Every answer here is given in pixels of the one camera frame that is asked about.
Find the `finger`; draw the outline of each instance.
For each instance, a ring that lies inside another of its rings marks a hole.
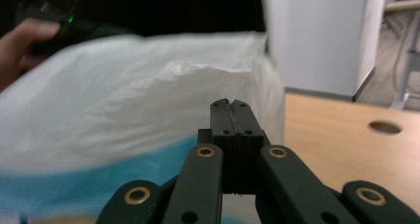
[[[0,52],[12,62],[19,62],[32,43],[40,43],[53,38],[59,30],[59,24],[26,19],[12,32],[0,40]]]
[[[38,64],[44,62],[47,56],[23,56],[19,61],[19,68],[24,70],[31,70]]]

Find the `wooden table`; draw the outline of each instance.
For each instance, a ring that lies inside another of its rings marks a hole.
[[[398,124],[402,132],[377,132],[368,126],[376,120]],[[287,94],[285,145],[324,184],[341,191],[348,181],[371,181],[420,214],[420,113]],[[94,220],[36,223],[89,224]]]

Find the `black bracket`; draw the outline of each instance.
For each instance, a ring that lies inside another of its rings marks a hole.
[[[161,187],[123,185],[96,223],[220,223],[224,193],[255,195],[262,223],[420,223],[376,184],[352,181],[342,193],[326,187],[293,151],[270,144],[248,104],[222,99],[210,111],[211,129],[198,130],[179,176]]]

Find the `plastic bag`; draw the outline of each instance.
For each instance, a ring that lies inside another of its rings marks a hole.
[[[0,93],[0,210],[97,213],[125,182],[164,183],[225,97],[250,104],[281,144],[284,93],[265,40],[119,36],[51,57]]]

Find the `blue fabric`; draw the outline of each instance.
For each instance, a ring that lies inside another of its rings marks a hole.
[[[123,184],[148,180],[161,185],[179,174],[197,137],[99,168],[49,174],[0,174],[0,211],[30,217],[97,214]]]

